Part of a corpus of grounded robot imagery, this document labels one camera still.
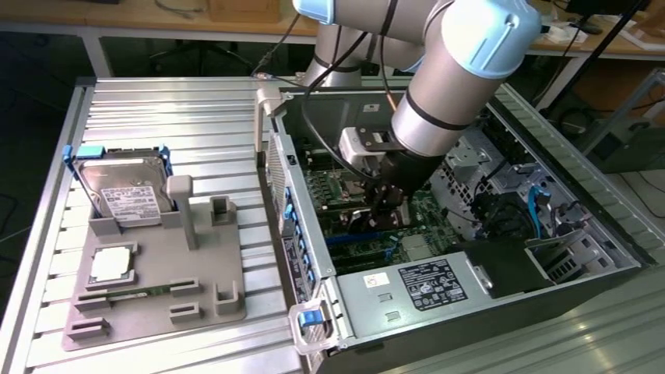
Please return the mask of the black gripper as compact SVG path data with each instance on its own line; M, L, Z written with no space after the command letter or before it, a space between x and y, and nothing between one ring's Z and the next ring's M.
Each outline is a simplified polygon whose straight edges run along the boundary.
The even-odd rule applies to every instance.
M369 210L362 213L361 231L387 231L410 225L409 203L442 162L442 156L422 157L410 151L387 152L377 175L363 187Z

